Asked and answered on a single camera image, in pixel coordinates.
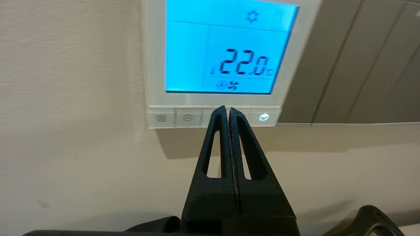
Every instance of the thermostat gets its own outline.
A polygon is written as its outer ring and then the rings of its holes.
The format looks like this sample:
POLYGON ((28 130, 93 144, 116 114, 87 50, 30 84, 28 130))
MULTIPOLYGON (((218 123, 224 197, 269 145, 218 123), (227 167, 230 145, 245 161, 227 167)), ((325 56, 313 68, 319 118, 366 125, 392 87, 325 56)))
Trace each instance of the thermostat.
POLYGON ((207 127, 221 105, 275 125, 320 2, 142 0, 149 127, 207 127))

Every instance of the textured wall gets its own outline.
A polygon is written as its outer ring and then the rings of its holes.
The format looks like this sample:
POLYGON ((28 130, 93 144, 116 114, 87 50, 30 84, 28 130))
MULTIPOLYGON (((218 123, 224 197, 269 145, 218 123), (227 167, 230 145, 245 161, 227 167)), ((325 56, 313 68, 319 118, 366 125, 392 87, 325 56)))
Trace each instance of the textured wall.
MULTIPOLYGON (((137 7, 0 2, 1 235, 180 215, 205 130, 147 129, 137 7)), ((419 125, 255 132, 302 234, 363 204, 419 219, 419 125)))

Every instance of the gray panel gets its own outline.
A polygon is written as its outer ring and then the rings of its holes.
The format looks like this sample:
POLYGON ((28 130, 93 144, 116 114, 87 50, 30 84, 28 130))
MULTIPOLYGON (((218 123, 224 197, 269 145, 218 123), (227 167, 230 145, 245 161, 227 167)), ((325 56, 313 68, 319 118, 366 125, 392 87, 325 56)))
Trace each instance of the gray panel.
POLYGON ((379 114, 380 123, 420 121, 420 46, 379 114))
POLYGON ((386 110, 387 97, 420 44, 418 11, 419 4, 406 3, 365 81, 347 123, 379 123, 383 120, 381 111, 386 110))
POLYGON ((310 123, 361 0, 324 0, 279 122, 310 123))
POLYGON ((403 6, 400 0, 364 1, 328 81, 314 123, 345 123, 403 6))

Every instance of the wall surface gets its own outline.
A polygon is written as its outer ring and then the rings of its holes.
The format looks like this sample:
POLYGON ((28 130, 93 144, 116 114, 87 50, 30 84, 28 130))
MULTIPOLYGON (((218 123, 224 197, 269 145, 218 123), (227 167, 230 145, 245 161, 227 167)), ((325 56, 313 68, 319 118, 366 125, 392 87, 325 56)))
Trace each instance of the wall surface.
MULTIPOLYGON (((134 0, 0 2, 0 235, 181 214, 205 129, 147 128, 138 12, 134 0)), ((420 125, 255 133, 303 235, 364 204, 420 222, 420 125)))

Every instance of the lcd screen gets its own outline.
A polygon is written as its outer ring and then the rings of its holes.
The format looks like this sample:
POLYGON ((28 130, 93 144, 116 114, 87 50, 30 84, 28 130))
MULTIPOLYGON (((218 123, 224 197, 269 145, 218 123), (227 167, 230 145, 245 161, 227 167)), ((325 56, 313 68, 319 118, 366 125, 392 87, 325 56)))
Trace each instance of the lcd screen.
POLYGON ((270 94, 298 6, 167 0, 166 92, 270 94))

